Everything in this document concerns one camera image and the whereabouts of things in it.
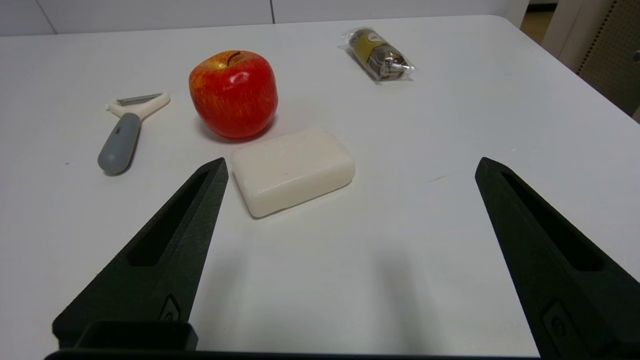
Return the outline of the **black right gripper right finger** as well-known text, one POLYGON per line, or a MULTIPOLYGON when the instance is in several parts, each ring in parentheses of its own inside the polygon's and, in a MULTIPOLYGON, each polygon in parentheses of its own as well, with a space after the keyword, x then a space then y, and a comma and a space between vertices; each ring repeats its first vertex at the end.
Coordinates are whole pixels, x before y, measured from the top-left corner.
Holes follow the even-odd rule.
POLYGON ((637 360, 639 282, 504 164, 475 181, 541 358, 637 360))

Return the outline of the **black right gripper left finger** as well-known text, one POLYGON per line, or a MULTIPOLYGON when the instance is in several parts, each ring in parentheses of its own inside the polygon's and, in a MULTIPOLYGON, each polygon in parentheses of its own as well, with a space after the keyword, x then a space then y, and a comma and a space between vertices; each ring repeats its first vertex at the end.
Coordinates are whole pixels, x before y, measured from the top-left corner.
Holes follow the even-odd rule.
POLYGON ((199 167, 52 322, 60 349, 97 322, 189 320, 229 172, 199 167))

